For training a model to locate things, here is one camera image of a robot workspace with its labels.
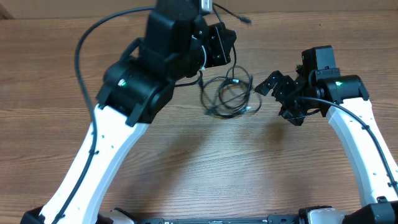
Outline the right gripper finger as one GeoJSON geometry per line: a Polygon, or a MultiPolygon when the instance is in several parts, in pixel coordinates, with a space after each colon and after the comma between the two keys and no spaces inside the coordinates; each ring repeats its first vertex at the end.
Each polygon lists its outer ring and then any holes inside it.
{"type": "Polygon", "coordinates": [[[280,85],[284,79],[279,70],[272,72],[262,83],[255,87],[254,91],[260,95],[266,96],[277,85],[280,85]]]}
{"type": "Polygon", "coordinates": [[[301,126],[307,113],[300,109],[281,107],[279,116],[292,123],[294,126],[301,126]]]}

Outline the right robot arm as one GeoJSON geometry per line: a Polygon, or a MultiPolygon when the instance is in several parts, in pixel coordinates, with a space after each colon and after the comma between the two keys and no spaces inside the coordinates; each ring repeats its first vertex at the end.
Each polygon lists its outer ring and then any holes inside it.
{"type": "Polygon", "coordinates": [[[279,116],[295,126],[321,113],[342,143],[352,167],[361,208],[301,208],[296,215],[270,215],[267,223],[397,223],[397,164],[377,126],[370,95],[357,75],[341,75],[333,47],[302,52],[296,79],[272,72],[255,92],[281,104],[279,116]]]}

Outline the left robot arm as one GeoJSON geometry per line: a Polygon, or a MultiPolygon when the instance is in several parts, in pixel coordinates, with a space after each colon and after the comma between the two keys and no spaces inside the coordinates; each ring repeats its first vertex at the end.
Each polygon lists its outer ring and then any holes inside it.
{"type": "Polygon", "coordinates": [[[179,80],[230,62],[236,34],[223,23],[206,23],[213,8],[211,1],[158,1],[148,9],[145,36],[107,69],[97,104],[84,94],[91,124],[60,187],[44,206],[25,212],[22,223],[134,222],[119,208],[100,212],[101,203],[179,80]]]}

